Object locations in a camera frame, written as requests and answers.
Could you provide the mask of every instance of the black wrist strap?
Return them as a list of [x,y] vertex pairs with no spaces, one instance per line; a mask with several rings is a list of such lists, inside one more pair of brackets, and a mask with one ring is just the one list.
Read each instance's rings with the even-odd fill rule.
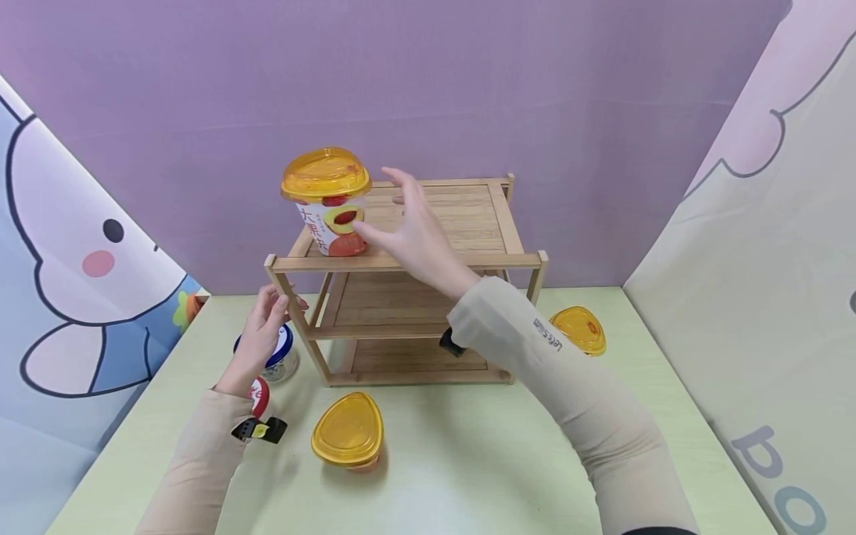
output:
[[445,349],[446,351],[452,353],[455,357],[460,358],[461,355],[467,350],[466,348],[462,348],[458,344],[452,342],[452,328],[449,327],[446,329],[446,332],[443,333],[443,336],[440,338],[440,347]]
[[241,425],[238,425],[232,430],[232,436],[240,440],[249,440],[250,438],[261,438],[270,443],[279,443],[282,434],[288,428],[288,424],[271,416],[268,421],[262,423],[258,418],[247,418]]

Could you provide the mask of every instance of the hand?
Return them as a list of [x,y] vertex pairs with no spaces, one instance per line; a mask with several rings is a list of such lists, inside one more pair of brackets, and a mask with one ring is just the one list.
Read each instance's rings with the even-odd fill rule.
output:
[[[301,310],[309,308],[303,299],[298,299]],[[241,342],[214,390],[248,397],[253,381],[276,349],[280,326],[290,319],[288,296],[277,295],[273,284],[261,288],[241,332]]]
[[420,281],[458,300],[479,282],[449,244],[440,221],[425,198],[425,191],[412,175],[399,169],[384,167],[401,195],[392,198],[404,205],[404,221],[394,232],[382,232],[368,223],[354,221],[354,230],[364,240],[382,248]]

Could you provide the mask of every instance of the person's left hand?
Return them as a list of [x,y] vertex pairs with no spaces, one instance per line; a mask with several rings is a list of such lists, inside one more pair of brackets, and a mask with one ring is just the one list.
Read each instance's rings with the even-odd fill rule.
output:
[[[300,297],[300,309],[309,305]],[[253,380],[261,374],[279,341],[279,328],[289,321],[288,296],[278,295],[273,284],[262,287],[247,322],[235,355],[214,387],[216,392],[247,397]]]

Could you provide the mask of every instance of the pink cheek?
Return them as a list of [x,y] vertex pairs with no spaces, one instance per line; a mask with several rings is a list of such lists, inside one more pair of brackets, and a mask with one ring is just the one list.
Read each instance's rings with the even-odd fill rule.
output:
[[116,265],[116,259],[107,251],[95,251],[83,259],[83,272],[92,278],[107,275]]

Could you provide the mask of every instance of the cartoon backdrop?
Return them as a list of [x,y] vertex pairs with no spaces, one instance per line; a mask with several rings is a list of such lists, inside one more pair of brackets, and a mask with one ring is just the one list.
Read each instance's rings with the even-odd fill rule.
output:
[[42,533],[198,310],[199,285],[0,78],[0,532]]
[[853,533],[856,3],[798,0],[626,291],[782,532]]

